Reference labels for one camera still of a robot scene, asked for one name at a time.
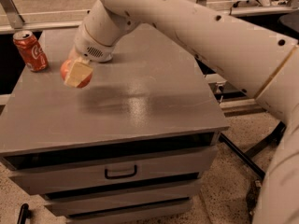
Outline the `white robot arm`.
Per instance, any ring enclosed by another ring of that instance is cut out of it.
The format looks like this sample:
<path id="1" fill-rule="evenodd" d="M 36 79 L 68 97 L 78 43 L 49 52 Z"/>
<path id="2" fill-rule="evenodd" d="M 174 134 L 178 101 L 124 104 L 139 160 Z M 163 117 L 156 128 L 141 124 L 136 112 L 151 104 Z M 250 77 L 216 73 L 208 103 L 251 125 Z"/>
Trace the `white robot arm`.
<path id="1" fill-rule="evenodd" d="M 78 28 L 70 60 L 110 60 L 121 37 L 141 22 L 205 62 L 285 124 L 252 224 L 299 224 L 297 40 L 188 0 L 96 0 Z"/>

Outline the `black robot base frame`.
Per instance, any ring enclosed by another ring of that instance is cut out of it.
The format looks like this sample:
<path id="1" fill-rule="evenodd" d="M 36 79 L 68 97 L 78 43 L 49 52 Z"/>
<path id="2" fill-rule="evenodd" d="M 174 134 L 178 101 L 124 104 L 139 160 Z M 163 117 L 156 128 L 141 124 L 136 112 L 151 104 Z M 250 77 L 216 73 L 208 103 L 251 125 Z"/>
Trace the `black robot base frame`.
<path id="1" fill-rule="evenodd" d="M 285 133 L 286 125 L 280 122 L 278 126 L 268 134 L 262 141 L 243 152 L 237 145 L 235 145 L 225 134 L 221 134 L 219 141 L 230 148 L 237 157 L 242 160 L 261 180 L 265 177 L 265 171 L 260 168 L 252 158 L 258 155 L 262 150 L 270 145 L 278 145 L 283 134 Z"/>

